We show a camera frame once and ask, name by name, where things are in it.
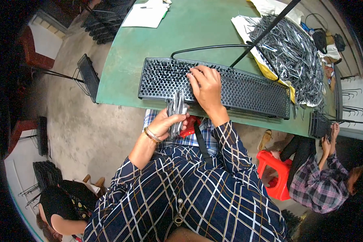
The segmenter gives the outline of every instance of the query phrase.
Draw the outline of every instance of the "navy plaid shirt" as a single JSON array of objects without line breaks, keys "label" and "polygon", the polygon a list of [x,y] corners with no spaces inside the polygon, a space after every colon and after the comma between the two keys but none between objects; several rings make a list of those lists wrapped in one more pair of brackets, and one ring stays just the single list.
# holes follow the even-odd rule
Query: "navy plaid shirt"
[{"label": "navy plaid shirt", "polygon": [[329,169],[320,171],[314,156],[310,156],[295,173],[290,185],[290,197],[317,213],[338,209],[348,198],[348,172],[336,156],[327,158]]},{"label": "navy plaid shirt", "polygon": [[165,241],[183,199],[181,226],[213,241],[284,241],[281,211],[269,199],[232,123],[212,131],[213,165],[198,147],[160,149],[142,170],[128,158],[83,234],[86,241]]}]

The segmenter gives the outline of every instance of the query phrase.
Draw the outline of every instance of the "black pants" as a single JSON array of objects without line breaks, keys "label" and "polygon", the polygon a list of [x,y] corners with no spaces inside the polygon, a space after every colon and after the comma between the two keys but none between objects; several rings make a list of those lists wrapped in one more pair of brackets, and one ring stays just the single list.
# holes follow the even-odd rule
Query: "black pants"
[{"label": "black pants", "polygon": [[295,137],[293,137],[293,139],[281,152],[280,158],[284,162],[289,159],[293,154],[295,154],[295,157],[293,158],[292,167],[289,171],[288,181],[286,182],[288,189],[290,189],[293,177],[297,170],[300,168],[300,166],[307,161],[308,157],[314,156],[316,154],[315,139],[295,135]]}]

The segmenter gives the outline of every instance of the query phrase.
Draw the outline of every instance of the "left hand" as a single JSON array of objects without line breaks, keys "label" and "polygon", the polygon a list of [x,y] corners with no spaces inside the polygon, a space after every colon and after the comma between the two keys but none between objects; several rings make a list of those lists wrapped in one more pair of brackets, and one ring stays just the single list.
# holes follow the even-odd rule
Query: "left hand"
[{"label": "left hand", "polygon": [[333,123],[331,125],[331,139],[336,140],[336,138],[338,137],[339,131],[340,131],[340,126],[339,123]]},{"label": "left hand", "polygon": [[148,129],[150,132],[152,132],[157,138],[159,138],[161,141],[168,138],[169,128],[174,124],[178,122],[183,121],[183,126],[181,130],[185,130],[187,128],[187,120],[190,116],[189,113],[183,114],[175,114],[170,117],[167,115],[167,109],[163,109],[160,111],[160,113],[156,116],[156,118],[152,121],[152,123],[148,126]]},{"label": "left hand", "polygon": [[328,156],[329,150],[331,149],[331,144],[329,143],[327,135],[321,138],[321,146],[323,148],[323,155]]}]

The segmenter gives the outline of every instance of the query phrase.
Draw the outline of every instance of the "sandal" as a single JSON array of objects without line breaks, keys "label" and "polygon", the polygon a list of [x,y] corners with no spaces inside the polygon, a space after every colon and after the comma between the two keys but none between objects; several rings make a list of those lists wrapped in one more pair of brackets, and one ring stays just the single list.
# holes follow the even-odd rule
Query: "sandal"
[{"label": "sandal", "polygon": [[264,135],[261,138],[261,141],[258,145],[258,151],[261,151],[265,148],[265,145],[271,140],[272,138],[272,131],[270,129],[266,130]]}]

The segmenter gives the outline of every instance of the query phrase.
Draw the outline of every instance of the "brick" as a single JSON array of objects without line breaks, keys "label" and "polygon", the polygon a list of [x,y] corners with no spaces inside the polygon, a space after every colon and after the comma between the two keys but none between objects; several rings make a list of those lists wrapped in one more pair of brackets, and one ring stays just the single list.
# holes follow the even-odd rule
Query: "brick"
[{"label": "brick", "polygon": [[41,23],[40,23],[40,25],[41,26],[43,26],[44,28],[48,28],[49,26],[50,26],[50,24],[48,23],[48,22],[46,22],[46,21],[42,21]]},{"label": "brick", "polygon": [[55,33],[55,35],[62,39],[65,36],[65,33],[63,33],[62,31],[58,31]]},{"label": "brick", "polygon": [[41,24],[41,22],[43,22],[43,19],[41,19],[40,17],[36,17],[34,19],[34,22],[33,23],[35,23],[35,24]]},{"label": "brick", "polygon": [[58,30],[54,27],[54,26],[52,26],[52,25],[50,25],[50,27],[48,27],[47,28],[50,32],[52,32],[52,33],[56,33]]}]

